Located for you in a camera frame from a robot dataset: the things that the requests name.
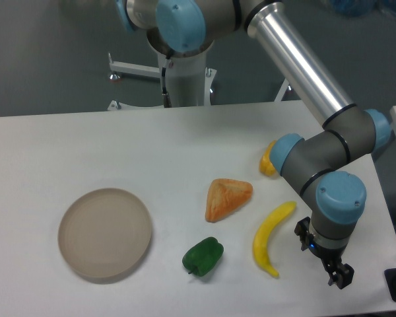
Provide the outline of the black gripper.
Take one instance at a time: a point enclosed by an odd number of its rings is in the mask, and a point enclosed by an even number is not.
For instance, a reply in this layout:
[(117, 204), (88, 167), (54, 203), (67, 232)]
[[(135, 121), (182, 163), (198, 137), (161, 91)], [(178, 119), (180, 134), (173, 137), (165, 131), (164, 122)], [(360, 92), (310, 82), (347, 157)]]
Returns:
[(297, 222), (294, 233), (300, 239), (301, 250), (309, 250), (323, 262), (329, 275), (329, 286), (337, 285), (339, 289), (344, 289), (352, 283), (354, 269), (343, 264), (341, 259), (348, 238), (335, 240), (324, 237), (316, 231), (309, 217)]

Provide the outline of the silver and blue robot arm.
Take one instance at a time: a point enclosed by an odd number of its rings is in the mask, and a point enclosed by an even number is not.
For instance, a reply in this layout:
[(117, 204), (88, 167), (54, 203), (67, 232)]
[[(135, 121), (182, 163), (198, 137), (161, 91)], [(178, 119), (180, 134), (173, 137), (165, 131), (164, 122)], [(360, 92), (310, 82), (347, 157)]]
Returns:
[(205, 69), (183, 60), (203, 55), (217, 39), (238, 29), (256, 39), (292, 85), (323, 131), (310, 139), (281, 137), (270, 152), (275, 170), (312, 210), (294, 230), (303, 250), (318, 257), (329, 283), (345, 288), (354, 275), (341, 256), (362, 215), (366, 188), (343, 170), (384, 146), (387, 118), (360, 110), (332, 78), (284, 14), (280, 1), (117, 1), (126, 30), (143, 29), (162, 55), (159, 79), (167, 108), (205, 103)]

